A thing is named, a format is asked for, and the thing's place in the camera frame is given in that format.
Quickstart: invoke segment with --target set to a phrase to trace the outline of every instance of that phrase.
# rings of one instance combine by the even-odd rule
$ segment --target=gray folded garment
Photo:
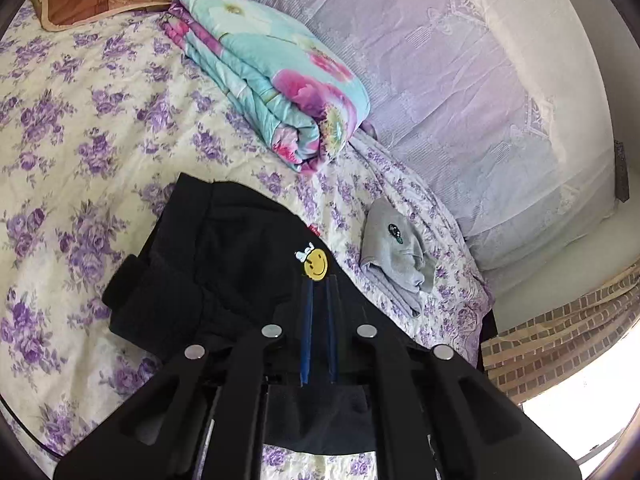
[[[377,199],[364,225],[362,272],[405,314],[418,317],[418,292],[430,292],[435,265],[417,229],[386,198]]]

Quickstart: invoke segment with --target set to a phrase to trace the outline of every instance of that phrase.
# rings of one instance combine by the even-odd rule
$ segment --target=red tag
[[[311,229],[311,232],[315,234],[318,238],[320,237],[320,229],[318,229],[315,225],[311,224],[309,226],[309,229]]]

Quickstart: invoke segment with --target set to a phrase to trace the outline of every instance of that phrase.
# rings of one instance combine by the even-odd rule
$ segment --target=checkered curtain
[[[516,404],[611,348],[640,314],[640,260],[597,290],[482,343],[489,379]]]

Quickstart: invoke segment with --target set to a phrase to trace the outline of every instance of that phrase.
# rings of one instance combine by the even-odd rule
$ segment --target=floral bed sheet
[[[158,369],[110,333],[100,295],[122,258],[142,248],[181,171],[235,180],[284,204],[405,332],[476,358],[491,299],[455,220],[420,179],[359,133],[316,176],[296,174],[170,44],[156,14],[49,33],[25,3],[0,41],[0,130],[0,388],[60,454]],[[381,195],[418,226],[438,261],[417,320],[358,266],[366,211]],[[55,462],[0,411],[51,476]],[[374,464],[373,453],[265,446],[262,477],[368,479]]]

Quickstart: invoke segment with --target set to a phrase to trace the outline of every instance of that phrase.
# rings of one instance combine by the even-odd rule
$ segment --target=black cable
[[[22,421],[15,415],[14,410],[12,410],[9,405],[6,403],[6,400],[4,400],[4,397],[0,394],[0,402],[2,403],[2,405],[4,406],[4,408],[9,412],[9,415],[11,415],[11,417],[13,418],[13,420],[15,420],[18,425],[20,425],[20,427],[22,428],[22,430],[24,431],[24,433],[27,434],[28,437],[30,437],[31,440],[33,440],[36,444],[38,444],[38,446],[40,446],[40,448],[45,452],[48,453],[53,459],[55,460],[60,460],[62,458],[62,455],[56,453],[55,451],[53,451],[52,449],[49,449],[49,447],[45,446],[43,443],[41,443],[41,441],[39,441],[35,436],[33,436],[33,433],[31,433],[31,431],[27,430],[27,427],[22,423]]]

